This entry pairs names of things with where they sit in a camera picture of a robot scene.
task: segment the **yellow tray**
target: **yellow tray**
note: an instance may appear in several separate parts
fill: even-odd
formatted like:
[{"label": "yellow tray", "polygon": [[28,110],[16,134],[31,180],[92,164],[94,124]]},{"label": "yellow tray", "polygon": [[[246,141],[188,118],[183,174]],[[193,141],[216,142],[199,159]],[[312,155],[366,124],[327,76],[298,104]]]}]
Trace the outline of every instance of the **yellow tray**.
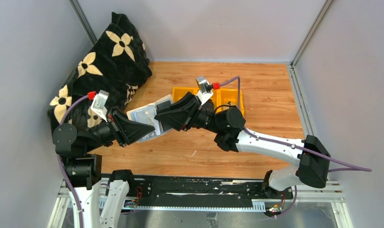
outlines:
[{"label": "yellow tray", "polygon": [[[187,92],[191,92],[194,95],[198,93],[198,88],[193,87],[174,87],[173,88],[173,99],[174,102],[179,101]],[[220,105],[237,105],[238,90],[237,89],[217,89],[213,90],[213,101],[214,108]],[[242,99],[242,91],[240,91],[240,102],[241,102],[241,113],[244,116],[244,102]],[[216,112],[226,110],[228,107],[221,107]]]}]

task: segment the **blanket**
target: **blanket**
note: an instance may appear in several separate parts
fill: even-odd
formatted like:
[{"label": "blanket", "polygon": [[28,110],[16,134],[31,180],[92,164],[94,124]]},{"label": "blanket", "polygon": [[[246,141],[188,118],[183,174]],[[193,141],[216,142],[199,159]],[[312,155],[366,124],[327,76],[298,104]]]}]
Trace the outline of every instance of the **blanket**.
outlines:
[{"label": "blanket", "polygon": [[[135,93],[152,75],[144,43],[128,17],[112,12],[112,21],[67,77],[49,104],[51,129],[59,125],[66,110],[90,91],[109,92],[107,110],[117,106],[124,110]],[[88,131],[102,122],[91,107],[92,101],[80,102],[65,119],[76,128]]]}]

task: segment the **wooden floor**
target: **wooden floor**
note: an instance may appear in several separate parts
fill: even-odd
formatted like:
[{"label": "wooden floor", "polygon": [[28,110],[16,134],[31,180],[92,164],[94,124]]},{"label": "wooden floor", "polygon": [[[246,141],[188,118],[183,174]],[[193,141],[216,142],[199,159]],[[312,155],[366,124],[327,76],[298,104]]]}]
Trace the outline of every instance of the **wooden floor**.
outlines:
[{"label": "wooden floor", "polygon": [[[279,137],[304,138],[285,65],[152,62],[150,66],[153,76],[136,91],[127,110],[171,94],[174,86],[196,87],[197,76],[204,75],[210,83],[241,76],[248,128]],[[237,83],[225,86],[236,87]],[[288,165],[255,153],[224,152],[213,141],[214,136],[204,129],[172,130],[144,143],[126,148],[114,144],[94,152],[103,156],[102,171],[106,173],[131,169],[135,174],[263,178],[268,170]]]}]

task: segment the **gray wall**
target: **gray wall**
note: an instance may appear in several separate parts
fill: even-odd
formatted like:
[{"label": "gray wall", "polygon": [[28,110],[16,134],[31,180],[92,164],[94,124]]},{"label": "gray wall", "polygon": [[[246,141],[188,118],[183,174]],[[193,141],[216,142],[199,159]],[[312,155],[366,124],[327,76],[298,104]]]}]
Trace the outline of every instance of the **gray wall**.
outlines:
[{"label": "gray wall", "polygon": [[384,0],[336,0],[297,70],[331,155],[374,170],[330,175],[354,227],[384,227]]},{"label": "gray wall", "polygon": [[46,110],[90,48],[67,0],[0,1],[0,227],[46,227],[62,181]]},{"label": "gray wall", "polygon": [[79,0],[99,37],[111,11],[159,61],[290,61],[325,0]]}]

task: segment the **cream flower print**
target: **cream flower print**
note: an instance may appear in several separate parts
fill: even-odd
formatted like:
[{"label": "cream flower print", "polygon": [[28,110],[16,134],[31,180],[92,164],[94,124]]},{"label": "cream flower print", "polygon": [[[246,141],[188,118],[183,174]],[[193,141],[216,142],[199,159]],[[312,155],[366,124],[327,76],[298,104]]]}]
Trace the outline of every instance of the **cream flower print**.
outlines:
[{"label": "cream flower print", "polygon": [[128,85],[128,84],[126,84],[126,85],[128,86],[128,90],[127,90],[127,92],[126,92],[126,97],[128,98],[128,100],[125,102],[125,105],[126,105],[127,103],[129,103],[129,102],[132,101],[132,96],[133,96],[134,93],[136,92],[136,89],[139,88],[138,85],[136,85],[136,86]]},{"label": "cream flower print", "polygon": [[96,59],[96,53],[90,52],[84,57],[83,61],[80,61],[79,65],[77,66],[77,70],[79,71],[79,77],[83,76],[86,72],[93,74],[93,75],[103,75],[101,71],[92,63]]},{"label": "cream flower print", "polygon": [[102,122],[103,119],[99,117],[93,110],[91,110],[91,106],[88,108],[87,113],[87,117],[90,117],[87,119],[87,127],[92,128]]},{"label": "cream flower print", "polygon": [[67,106],[72,105],[72,97],[67,95],[68,95],[68,90],[67,90],[67,85],[65,85],[63,88],[59,90],[58,96],[55,96],[55,98],[52,99],[51,103],[49,103],[50,106],[55,106],[54,115],[56,120],[59,123],[62,120],[63,115],[67,110]]},{"label": "cream flower print", "polygon": [[133,37],[129,36],[127,33],[123,34],[121,38],[113,32],[105,31],[108,37],[115,42],[114,50],[112,51],[112,57],[121,55],[124,50],[128,56],[134,61],[133,51],[128,46],[130,41],[133,40]]}]

